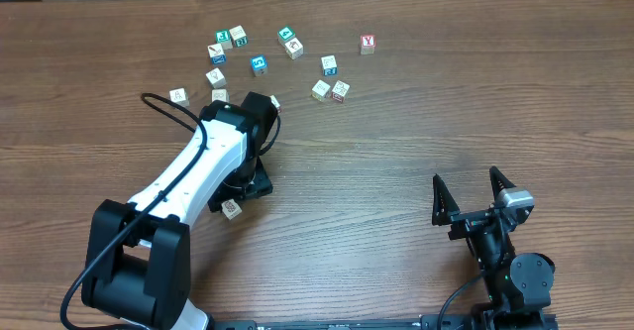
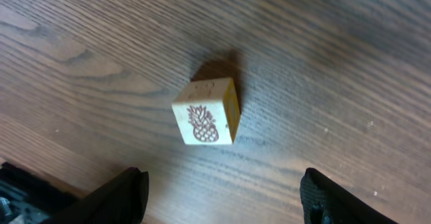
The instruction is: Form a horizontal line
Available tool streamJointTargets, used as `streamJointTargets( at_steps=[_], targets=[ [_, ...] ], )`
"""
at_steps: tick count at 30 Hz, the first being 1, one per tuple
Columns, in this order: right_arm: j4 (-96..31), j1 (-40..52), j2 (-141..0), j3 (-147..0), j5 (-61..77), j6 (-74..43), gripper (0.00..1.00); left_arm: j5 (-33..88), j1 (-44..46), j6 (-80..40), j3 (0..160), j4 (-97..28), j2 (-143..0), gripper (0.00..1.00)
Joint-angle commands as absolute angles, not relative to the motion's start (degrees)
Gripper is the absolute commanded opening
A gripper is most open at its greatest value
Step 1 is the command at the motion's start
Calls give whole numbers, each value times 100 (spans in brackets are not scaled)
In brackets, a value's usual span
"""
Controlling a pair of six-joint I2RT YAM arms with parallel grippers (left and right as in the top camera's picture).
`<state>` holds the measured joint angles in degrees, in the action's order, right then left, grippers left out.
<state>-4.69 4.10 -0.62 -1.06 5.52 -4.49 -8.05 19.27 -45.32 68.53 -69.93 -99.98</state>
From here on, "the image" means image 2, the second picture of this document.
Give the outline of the pineapple picture wooden block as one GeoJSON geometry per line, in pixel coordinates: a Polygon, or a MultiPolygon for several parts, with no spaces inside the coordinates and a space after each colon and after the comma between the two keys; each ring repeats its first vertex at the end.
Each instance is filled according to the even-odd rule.
{"type": "Polygon", "coordinates": [[[231,77],[190,82],[172,102],[176,122],[187,145],[231,145],[240,109],[231,77]]]}

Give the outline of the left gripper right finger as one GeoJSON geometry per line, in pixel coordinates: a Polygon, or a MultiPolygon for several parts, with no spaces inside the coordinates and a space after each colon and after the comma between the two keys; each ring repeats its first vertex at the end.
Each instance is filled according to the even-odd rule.
{"type": "Polygon", "coordinates": [[[314,168],[300,181],[305,224],[396,224],[314,168]]]}

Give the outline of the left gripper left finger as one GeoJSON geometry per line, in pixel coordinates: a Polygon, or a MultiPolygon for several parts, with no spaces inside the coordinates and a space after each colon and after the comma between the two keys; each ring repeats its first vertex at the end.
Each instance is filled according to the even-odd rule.
{"type": "Polygon", "coordinates": [[[149,198],[147,172],[130,167],[43,224],[140,224],[149,198]]]}

